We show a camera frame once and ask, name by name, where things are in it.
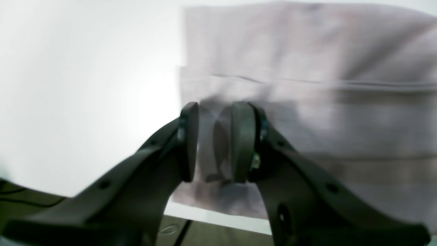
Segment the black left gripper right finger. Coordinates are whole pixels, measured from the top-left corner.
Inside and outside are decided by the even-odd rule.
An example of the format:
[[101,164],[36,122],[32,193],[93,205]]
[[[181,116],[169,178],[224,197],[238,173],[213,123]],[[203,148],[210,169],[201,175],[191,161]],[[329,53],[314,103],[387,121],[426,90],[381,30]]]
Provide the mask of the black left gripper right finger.
[[366,204],[305,159],[256,104],[231,106],[231,168],[236,183],[254,183],[275,246],[425,246],[422,224],[406,223]]

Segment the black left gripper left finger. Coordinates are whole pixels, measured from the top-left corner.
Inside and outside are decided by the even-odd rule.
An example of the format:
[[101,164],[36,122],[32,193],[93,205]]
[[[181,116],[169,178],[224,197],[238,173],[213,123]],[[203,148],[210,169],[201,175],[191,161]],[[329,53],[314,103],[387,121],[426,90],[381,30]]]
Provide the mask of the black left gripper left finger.
[[155,245],[170,196],[193,180],[198,126],[198,103],[187,103],[177,119],[75,197],[9,220],[2,245]]

